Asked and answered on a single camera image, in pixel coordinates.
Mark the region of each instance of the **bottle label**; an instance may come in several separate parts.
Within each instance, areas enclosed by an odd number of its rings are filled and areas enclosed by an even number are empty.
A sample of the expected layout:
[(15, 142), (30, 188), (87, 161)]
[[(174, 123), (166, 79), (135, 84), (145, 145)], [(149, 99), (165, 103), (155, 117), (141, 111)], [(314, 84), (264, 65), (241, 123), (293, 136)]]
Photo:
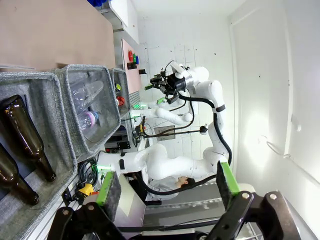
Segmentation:
[(90, 120), (91, 120), (91, 127), (92, 127), (93, 125), (95, 125), (95, 124), (96, 124), (95, 115), (94, 115), (92, 112), (90, 112), (90, 111), (86, 111), (85, 114), (86, 114), (86, 115), (90, 118)]

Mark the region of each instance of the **brown glass bottle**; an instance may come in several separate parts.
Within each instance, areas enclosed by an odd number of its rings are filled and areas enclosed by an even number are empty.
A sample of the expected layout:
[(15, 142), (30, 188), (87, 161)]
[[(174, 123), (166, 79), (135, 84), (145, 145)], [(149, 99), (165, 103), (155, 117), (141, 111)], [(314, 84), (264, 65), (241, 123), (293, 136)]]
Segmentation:
[(38, 194), (19, 174), (18, 166), (0, 143), (0, 186), (15, 191), (26, 203), (36, 205)]
[(45, 179), (49, 182), (54, 181), (56, 174), (45, 155), (44, 143), (21, 96), (14, 95), (0, 103), (0, 119), (12, 137), (21, 144), (23, 152), (44, 174)]

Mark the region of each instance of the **pink board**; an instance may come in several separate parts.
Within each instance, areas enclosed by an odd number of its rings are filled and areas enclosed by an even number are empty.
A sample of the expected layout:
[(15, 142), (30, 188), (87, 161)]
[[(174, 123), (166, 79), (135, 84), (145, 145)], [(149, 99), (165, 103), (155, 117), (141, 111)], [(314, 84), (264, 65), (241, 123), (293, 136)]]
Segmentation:
[(139, 65), (136, 69), (128, 70), (127, 63), (130, 63), (129, 51), (131, 50), (132, 53), (138, 55), (138, 57), (139, 57), (139, 53), (136, 52), (124, 39), (122, 39), (121, 41), (122, 41), (123, 67), (126, 73), (129, 94), (132, 94), (136, 91), (139, 91), (142, 87), (142, 84), (141, 84), (141, 76), (139, 74)]

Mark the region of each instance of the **clear plastic bottle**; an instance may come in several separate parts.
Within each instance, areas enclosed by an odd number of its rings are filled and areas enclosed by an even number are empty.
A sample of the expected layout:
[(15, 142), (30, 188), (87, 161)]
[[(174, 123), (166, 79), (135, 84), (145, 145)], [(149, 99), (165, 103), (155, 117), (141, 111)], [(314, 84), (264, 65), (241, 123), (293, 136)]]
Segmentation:
[(76, 114), (79, 115), (85, 111), (103, 88), (104, 83), (100, 80), (92, 83), (80, 81), (71, 84), (70, 89)]
[(89, 129), (97, 123), (98, 113), (95, 111), (85, 111), (78, 115), (78, 121), (82, 131)]

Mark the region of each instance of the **bolt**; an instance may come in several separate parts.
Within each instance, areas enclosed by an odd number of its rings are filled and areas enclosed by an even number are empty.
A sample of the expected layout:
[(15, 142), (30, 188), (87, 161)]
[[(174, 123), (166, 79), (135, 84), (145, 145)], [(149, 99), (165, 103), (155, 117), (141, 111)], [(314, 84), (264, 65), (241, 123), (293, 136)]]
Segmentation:
[(248, 199), (248, 198), (250, 197), (250, 195), (245, 192), (245, 193), (242, 193), (242, 197), (243, 197), (244, 199)]
[(272, 193), (272, 194), (270, 194), (270, 198), (271, 198), (272, 200), (276, 200), (276, 199), (277, 199), (277, 196)]

